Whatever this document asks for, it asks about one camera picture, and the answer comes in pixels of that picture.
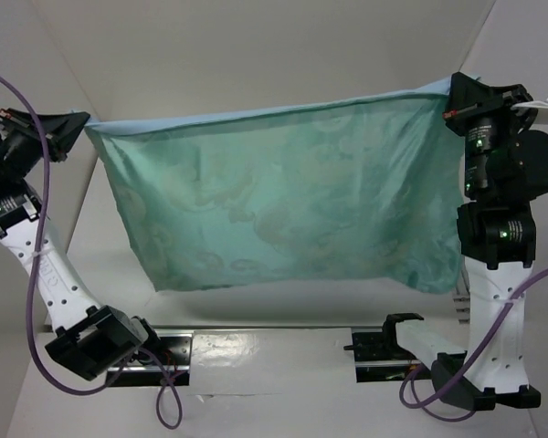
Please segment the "green and blue pillowcase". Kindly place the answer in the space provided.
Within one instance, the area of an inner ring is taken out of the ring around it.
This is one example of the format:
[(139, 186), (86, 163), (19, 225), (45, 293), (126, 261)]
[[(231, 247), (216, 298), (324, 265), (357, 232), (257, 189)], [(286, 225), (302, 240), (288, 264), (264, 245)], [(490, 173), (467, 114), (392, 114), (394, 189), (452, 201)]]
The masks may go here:
[(462, 266), (451, 86), (85, 132), (156, 290), (388, 278), (443, 294)]

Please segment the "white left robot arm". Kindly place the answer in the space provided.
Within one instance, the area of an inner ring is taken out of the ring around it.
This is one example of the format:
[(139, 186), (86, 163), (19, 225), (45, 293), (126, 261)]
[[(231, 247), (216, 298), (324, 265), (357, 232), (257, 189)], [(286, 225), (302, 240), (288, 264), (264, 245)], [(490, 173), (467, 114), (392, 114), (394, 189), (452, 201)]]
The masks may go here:
[(37, 278), (34, 288), (56, 334), (47, 354), (92, 381), (124, 358), (155, 362), (163, 343), (145, 319), (103, 306), (89, 293), (42, 210), (46, 201), (26, 181), (39, 161), (65, 161), (89, 118), (87, 112), (39, 116), (42, 144), (29, 114), (0, 109), (0, 243)]

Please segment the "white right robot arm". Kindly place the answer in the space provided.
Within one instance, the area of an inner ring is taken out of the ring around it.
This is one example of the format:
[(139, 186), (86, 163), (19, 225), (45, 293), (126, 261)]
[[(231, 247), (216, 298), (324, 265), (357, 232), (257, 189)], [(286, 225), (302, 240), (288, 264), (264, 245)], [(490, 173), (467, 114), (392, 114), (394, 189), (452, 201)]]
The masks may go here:
[(467, 201), (458, 209), (458, 237), (469, 277), (469, 346), (432, 331), (414, 313), (389, 315), (380, 346), (391, 358), (406, 352), (428, 370), (433, 400), (471, 416), (497, 405), (533, 409), (541, 394), (529, 382), (522, 341), (537, 230), (531, 203), (548, 193), (548, 98), (521, 84), (489, 86), (461, 72), (450, 80), (443, 114), (465, 142)]

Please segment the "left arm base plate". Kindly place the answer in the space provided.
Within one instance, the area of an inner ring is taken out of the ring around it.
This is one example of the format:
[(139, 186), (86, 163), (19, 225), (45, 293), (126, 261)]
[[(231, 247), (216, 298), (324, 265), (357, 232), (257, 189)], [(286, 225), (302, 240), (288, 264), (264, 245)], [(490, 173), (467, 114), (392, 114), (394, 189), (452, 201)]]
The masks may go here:
[[(176, 387), (188, 386), (193, 349), (192, 331), (161, 330), (158, 333), (160, 346), (150, 348), (162, 363)], [(117, 388), (160, 388), (163, 374), (155, 362), (141, 353), (132, 359), (111, 387)]]

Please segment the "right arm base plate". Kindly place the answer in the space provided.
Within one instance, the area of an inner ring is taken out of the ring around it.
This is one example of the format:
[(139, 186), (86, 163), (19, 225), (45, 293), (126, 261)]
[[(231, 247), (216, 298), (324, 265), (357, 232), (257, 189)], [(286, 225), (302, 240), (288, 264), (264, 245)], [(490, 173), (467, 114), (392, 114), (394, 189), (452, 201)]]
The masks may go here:
[(403, 381), (420, 364), (411, 353), (389, 347), (380, 329), (353, 329), (342, 348), (353, 354), (358, 383)]

